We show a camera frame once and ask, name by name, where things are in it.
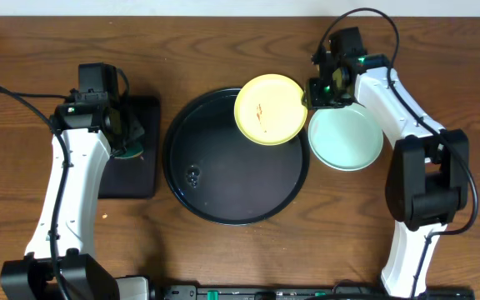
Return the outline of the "green yellow sponge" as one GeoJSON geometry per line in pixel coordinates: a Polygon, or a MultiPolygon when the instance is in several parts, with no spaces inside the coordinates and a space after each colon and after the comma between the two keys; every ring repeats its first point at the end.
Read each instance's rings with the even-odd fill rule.
{"type": "Polygon", "coordinates": [[[132,142],[120,150],[116,150],[112,157],[114,159],[131,159],[141,156],[143,153],[143,145],[140,142],[132,142]]]}

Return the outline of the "mint plate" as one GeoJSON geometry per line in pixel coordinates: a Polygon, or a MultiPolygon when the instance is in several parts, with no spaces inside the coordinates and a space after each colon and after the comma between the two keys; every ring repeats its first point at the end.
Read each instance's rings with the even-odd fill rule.
{"type": "Polygon", "coordinates": [[[314,155],[330,168],[357,171],[374,163],[383,149],[383,131],[368,110],[354,103],[318,109],[308,125],[314,155]]]}

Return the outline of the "yellow plate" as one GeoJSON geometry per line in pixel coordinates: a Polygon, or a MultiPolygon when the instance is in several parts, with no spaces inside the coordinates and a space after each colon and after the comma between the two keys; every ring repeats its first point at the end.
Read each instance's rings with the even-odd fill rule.
{"type": "Polygon", "coordinates": [[[233,115],[240,132],[250,141],[277,146],[299,134],[308,109],[303,89],[280,74],[264,74],[251,79],[238,93],[233,115]]]}

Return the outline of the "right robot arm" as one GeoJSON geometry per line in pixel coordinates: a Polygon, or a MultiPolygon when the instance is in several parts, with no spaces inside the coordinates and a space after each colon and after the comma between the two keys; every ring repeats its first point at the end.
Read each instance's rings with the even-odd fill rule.
{"type": "Polygon", "coordinates": [[[391,143],[385,198],[395,230],[381,280],[392,297],[418,297],[427,290],[438,239],[452,235],[448,224],[477,193],[468,167],[468,137],[430,118],[383,54],[321,49],[312,62],[319,76],[307,83],[308,107],[318,114],[363,107],[391,143]]]}

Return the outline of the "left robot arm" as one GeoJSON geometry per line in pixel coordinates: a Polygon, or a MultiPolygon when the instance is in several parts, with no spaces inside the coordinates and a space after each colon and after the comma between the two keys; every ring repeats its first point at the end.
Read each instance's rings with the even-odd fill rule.
{"type": "Polygon", "coordinates": [[[9,299],[150,299],[144,276],[113,277],[95,259],[94,223],[111,157],[105,125],[111,108],[61,104],[48,118],[52,170],[41,217],[21,260],[2,266],[9,299]]]}

